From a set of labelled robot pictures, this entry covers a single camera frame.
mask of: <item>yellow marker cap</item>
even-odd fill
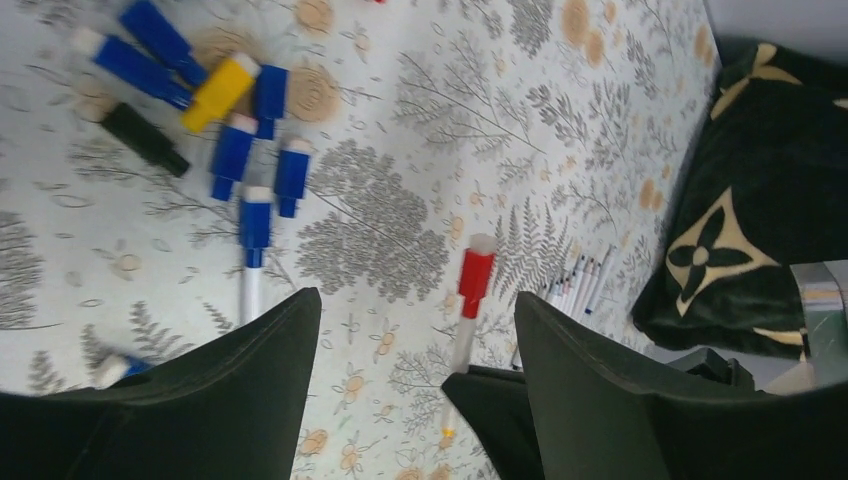
[[[253,86],[259,65],[247,54],[238,52],[221,62],[209,79],[197,89],[182,123],[194,133],[212,120],[224,117],[244,93]]]

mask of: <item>beige diamond shape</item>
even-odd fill
[[[709,220],[710,216],[712,216],[712,214],[718,209],[724,210],[724,223],[721,226],[721,233],[719,233],[715,243],[709,246],[709,248],[732,248],[734,250],[739,250],[740,252],[748,255],[751,260],[745,263],[731,265],[729,267],[706,267],[707,272],[706,275],[704,275],[704,280],[701,281],[701,284],[698,285],[697,289],[695,289],[695,293],[692,294],[688,300],[683,301],[682,289],[686,287],[686,282],[689,280],[691,265],[688,267],[678,267],[671,263],[671,260],[668,258],[668,254],[666,254],[665,265],[671,273],[671,276],[674,277],[674,280],[677,281],[681,288],[681,295],[677,297],[676,302],[677,312],[681,317],[686,314],[686,311],[689,309],[689,305],[692,304],[695,297],[716,280],[740,275],[761,267],[780,265],[745,238],[745,234],[742,233],[742,228],[736,220],[736,213],[733,211],[733,196],[731,194],[731,187],[727,187],[727,190],[718,197],[706,213],[704,213],[697,222],[689,227],[689,230],[686,230],[682,235],[677,237],[677,240],[675,240],[668,248],[668,252],[670,253],[675,248],[683,246],[694,247],[698,241],[698,237],[701,236],[701,231],[704,229],[704,225],[707,224],[707,220]]]

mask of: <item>red object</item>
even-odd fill
[[[465,302],[462,304],[463,317],[477,318],[480,301],[486,296],[486,287],[489,285],[489,276],[492,274],[494,263],[494,253],[480,255],[471,249],[465,250],[458,290],[458,293],[465,297]]]

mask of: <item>pillow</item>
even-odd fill
[[[793,69],[817,60],[768,50],[722,73],[731,85],[698,141],[665,261],[633,307],[662,347],[798,358],[789,266],[848,258],[848,70],[823,80]]]

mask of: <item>floral tablecloth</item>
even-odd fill
[[[84,387],[106,351],[158,363],[234,328],[235,203],[209,197],[207,173],[218,127],[189,134],[163,102],[68,51],[77,25],[120,33],[125,4],[0,6],[6,391]],[[436,425],[470,234],[499,245],[475,362],[508,365],[516,292],[577,245],[622,247],[588,323],[646,346],[626,312],[715,71],[699,1],[157,4],[206,66],[238,49],[291,69],[278,139],[314,148],[263,286],[266,307],[311,285],[325,305],[293,478],[495,478],[470,430],[447,442]],[[185,178],[93,123],[113,98],[175,139],[193,164]],[[256,142],[251,183],[269,183],[277,149]]]

